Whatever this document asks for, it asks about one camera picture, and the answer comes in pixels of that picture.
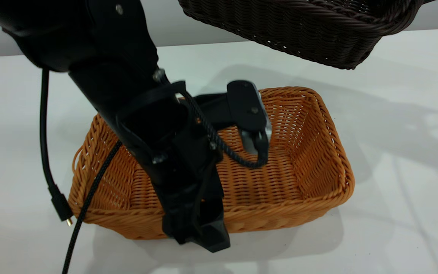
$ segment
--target bolt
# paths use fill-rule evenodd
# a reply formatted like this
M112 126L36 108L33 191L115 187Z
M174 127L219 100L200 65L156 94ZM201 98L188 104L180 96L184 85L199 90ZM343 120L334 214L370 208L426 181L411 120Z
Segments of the bolt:
M123 10L123 7L120 4L116 5L116 12L119 15L123 15L124 10Z
M210 143L209 143L209 148L210 148L211 150L216 150L216 149L217 149L217 144L214 143L214 142L210 142Z
M152 162L154 165L156 165L156 164L162 163L162 162L165 161L166 159L167 159L167 155L165 155L165 154L159 154L159 155L156 155L155 157L153 157L153 159L151 160L151 162Z
M157 69L155 73L153 73L153 80L155 80L155 82L157 83L160 83L164 75L165 75L164 69Z

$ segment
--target basket weave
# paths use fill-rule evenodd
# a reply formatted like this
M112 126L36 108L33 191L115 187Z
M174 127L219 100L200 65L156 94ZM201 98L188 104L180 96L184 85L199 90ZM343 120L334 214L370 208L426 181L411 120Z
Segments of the basket weave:
M311 89L265 89L261 97L273 134L266 167L250 170L227 156L217 164L224 188L224 220L230 233L279 229L310 222L351 197L354 176L334 123L321 97ZM249 160L238 130L222 138ZM80 213L104 159L117 141L97 115L73 163L69 203ZM108 167L85 222L129 239L165 238L163 210L146 173L122 147Z
M424 0L179 0L185 14L303 59L354 69Z

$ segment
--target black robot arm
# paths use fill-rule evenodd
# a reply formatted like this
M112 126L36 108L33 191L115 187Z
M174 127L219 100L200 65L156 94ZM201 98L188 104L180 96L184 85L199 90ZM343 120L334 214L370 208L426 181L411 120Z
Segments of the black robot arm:
M78 85L150 176L168 236L212 252L230 246L215 164L223 151L252 168L268 158L271 125L252 83L196 99L185 82L169 83L139 0L0 0L0 25L36 66L67 72ZM232 125L259 154L256 163L217 136Z

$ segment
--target white tabletop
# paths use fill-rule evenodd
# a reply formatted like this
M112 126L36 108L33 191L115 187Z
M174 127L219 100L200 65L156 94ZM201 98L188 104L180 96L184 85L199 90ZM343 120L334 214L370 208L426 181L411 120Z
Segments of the white tabletop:
M438 30L379 42L354 71L253 42L162 47L160 66L188 90L306 86L325 100L356 177L352 198L300 227L231 235L218 253L175 241L131 241L84 224L70 273L438 274ZM0 57L0 273L59 273L72 229L50 203L38 146L40 70ZM64 193L95 110L52 73L49 153Z

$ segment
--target white wall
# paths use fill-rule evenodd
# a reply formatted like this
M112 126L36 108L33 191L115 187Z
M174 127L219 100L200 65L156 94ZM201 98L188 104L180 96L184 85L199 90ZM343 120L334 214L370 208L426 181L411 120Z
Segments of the white wall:
M151 38L157 46L243 40L227 31L187 17L177 0L141 0ZM408 30L438 29L438 0L424 5ZM20 54L16 43L0 29L0 56Z

